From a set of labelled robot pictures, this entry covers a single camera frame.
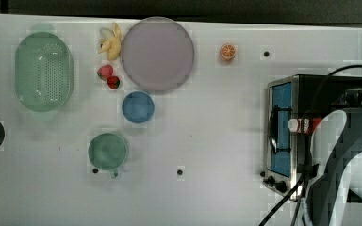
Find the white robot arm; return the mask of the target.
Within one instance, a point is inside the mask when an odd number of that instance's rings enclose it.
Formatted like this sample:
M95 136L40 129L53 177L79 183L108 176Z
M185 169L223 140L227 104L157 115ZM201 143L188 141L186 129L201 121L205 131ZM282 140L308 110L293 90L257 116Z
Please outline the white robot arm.
M315 176L302 201L299 226L341 226L348 193L362 199L362 108L336 110L314 130Z

